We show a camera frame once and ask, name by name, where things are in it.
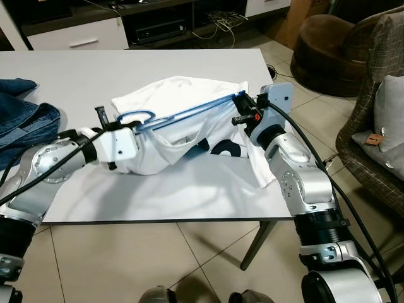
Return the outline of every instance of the brown armchair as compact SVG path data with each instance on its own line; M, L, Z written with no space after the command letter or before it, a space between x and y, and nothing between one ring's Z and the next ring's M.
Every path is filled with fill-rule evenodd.
M290 70L302 85L339 97L357 96L366 66L371 33L379 19L400 6L358 24L331 15L314 15L299 30Z
M336 138L336 149L346 168L388 207L404 217L404 182L381 167L351 138L374 129L376 91L386 75L404 75L404 12L383 16L377 23L368 53L366 72L355 108Z

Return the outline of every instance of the tile floor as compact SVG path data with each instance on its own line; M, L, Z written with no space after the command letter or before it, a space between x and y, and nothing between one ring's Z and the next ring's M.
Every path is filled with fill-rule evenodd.
M336 135L355 99L320 95L286 77L291 76L292 50L265 36L249 35L235 46L259 47L266 62L285 75L276 82L294 84L291 116L321 157L335 154ZM330 173L351 197L390 267L397 268L404 256L402 222L375 209L338 157ZM23 291L25 302L133 303L159 284L175 289L179 302L226 302L231 292L247 288L277 303L302 302L300 279L306 269L297 257L299 241L292 222L280 222L250 267L239 269L257 229L258 222L43 226L15 287ZM353 233L364 242L356 228ZM397 291L404 302L403 287L398 285ZM384 290L382 296L387 302Z

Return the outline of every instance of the blue jeans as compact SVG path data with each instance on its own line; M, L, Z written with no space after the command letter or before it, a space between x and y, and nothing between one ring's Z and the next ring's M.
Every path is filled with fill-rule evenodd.
M30 80L0 80L0 170L24 148L56 139L59 111L47 103L37 105L15 97L36 86Z

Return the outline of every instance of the drawer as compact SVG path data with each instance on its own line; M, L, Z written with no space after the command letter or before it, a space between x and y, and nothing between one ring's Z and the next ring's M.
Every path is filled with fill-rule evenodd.
M292 0L247 0L246 17L290 6Z
M28 36L28 41L36 51L127 49L129 47L121 18L40 33Z

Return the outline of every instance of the white table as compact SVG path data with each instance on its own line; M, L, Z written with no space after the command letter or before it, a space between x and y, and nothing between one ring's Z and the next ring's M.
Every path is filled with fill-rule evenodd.
M112 119L112 98L171 76L248 81L250 95L272 83L259 49L0 52L0 78L36 81L25 100L56 106L61 130L100 126L94 107ZM191 150L158 175L87 165L59 190L44 223L258 220L266 233L289 219L278 183L259 188L248 159Z

